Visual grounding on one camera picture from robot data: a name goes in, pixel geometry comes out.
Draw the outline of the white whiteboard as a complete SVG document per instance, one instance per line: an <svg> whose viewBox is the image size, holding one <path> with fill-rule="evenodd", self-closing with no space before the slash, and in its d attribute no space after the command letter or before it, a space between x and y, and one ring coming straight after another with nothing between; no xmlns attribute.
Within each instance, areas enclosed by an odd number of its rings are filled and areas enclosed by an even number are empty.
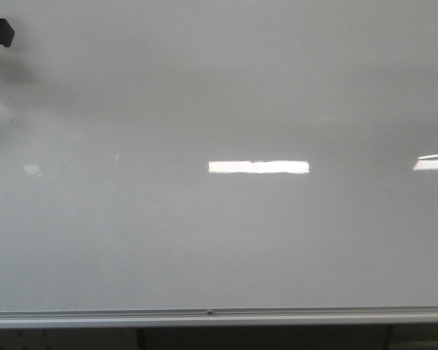
<svg viewBox="0 0 438 350"><path fill-rule="evenodd" d="M0 329L438 322L438 1L0 18Z"/></svg>

